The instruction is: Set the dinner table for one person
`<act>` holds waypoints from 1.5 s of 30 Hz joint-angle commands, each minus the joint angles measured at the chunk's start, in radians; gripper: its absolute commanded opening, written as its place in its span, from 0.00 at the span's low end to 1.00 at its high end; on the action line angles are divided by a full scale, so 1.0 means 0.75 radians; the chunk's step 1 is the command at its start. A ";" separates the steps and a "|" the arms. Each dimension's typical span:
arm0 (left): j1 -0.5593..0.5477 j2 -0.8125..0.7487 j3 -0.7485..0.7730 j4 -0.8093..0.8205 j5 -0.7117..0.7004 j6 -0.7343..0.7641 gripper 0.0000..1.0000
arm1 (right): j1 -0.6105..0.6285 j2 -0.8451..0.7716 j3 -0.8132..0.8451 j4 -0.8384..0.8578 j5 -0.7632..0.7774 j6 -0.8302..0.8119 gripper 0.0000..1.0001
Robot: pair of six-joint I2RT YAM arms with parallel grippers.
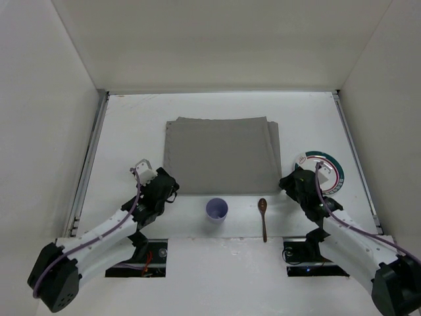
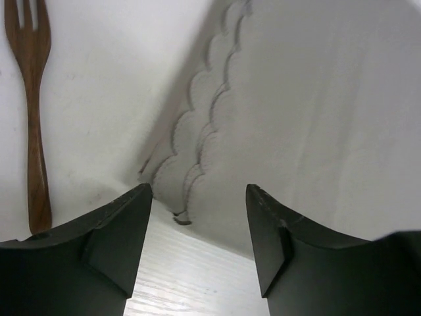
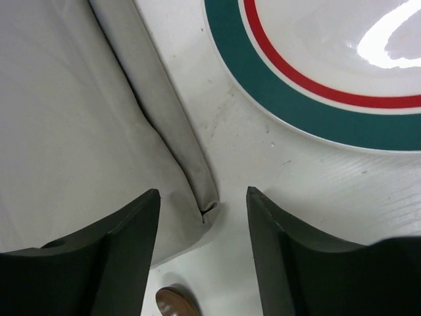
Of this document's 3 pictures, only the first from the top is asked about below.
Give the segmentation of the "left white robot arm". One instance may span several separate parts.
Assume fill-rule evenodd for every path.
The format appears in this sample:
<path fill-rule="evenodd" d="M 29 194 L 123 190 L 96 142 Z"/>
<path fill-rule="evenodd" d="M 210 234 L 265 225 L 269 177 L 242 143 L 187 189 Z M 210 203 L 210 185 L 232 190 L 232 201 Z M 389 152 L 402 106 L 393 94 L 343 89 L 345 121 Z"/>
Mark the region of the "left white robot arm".
<path fill-rule="evenodd" d="M 27 283 L 50 312 L 67 307 L 94 276 L 146 255 L 149 241 L 141 229 L 164 213 L 166 203 L 174 202 L 180 186 L 162 167 L 143 172 L 134 167 L 131 173 L 137 193 L 130 201 L 80 237 L 51 242 L 40 251 Z"/>

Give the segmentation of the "grey cloth placemat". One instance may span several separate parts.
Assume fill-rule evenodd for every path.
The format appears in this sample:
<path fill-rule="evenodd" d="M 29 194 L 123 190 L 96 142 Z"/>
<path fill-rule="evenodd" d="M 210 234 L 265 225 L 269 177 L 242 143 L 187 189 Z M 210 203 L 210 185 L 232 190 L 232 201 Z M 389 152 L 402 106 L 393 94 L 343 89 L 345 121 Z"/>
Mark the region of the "grey cloth placemat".
<path fill-rule="evenodd" d="M 168 121 L 163 167 L 182 195 L 277 194 L 278 123 L 266 117 Z"/>

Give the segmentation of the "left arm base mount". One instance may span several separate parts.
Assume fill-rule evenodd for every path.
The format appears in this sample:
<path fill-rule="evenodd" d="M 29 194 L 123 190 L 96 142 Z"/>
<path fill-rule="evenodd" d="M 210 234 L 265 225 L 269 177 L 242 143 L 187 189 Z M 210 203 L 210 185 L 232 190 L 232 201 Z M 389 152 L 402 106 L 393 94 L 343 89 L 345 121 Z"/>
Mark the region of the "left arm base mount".
<path fill-rule="evenodd" d="M 140 232 L 128 237 L 135 247 L 131 258 L 107 269 L 106 278 L 164 278 L 168 257 L 167 239 L 148 239 Z"/>

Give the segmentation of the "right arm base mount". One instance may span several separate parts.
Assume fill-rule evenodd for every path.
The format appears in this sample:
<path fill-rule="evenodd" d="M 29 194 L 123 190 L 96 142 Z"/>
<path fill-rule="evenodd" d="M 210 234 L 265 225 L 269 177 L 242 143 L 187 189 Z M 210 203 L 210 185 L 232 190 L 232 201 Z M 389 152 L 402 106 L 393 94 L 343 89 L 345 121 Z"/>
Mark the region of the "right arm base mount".
<path fill-rule="evenodd" d="M 287 265 L 288 277 L 349 277 L 342 268 L 321 255 L 319 243 L 326 237 L 328 234 L 317 228 L 305 237 L 283 239 L 282 259 Z"/>

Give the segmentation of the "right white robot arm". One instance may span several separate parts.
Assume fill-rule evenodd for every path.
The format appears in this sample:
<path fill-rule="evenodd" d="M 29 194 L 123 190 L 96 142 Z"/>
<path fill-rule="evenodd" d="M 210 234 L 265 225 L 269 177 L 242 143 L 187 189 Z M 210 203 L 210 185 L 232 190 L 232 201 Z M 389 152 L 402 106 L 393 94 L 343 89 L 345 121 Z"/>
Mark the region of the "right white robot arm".
<path fill-rule="evenodd" d="M 317 225 L 306 235 L 312 259 L 323 257 L 343 269 L 370 294 L 382 315 L 420 309 L 420 260 L 401 246 L 361 229 L 335 199 L 322 194 L 314 171 L 298 168 L 280 188 Z"/>

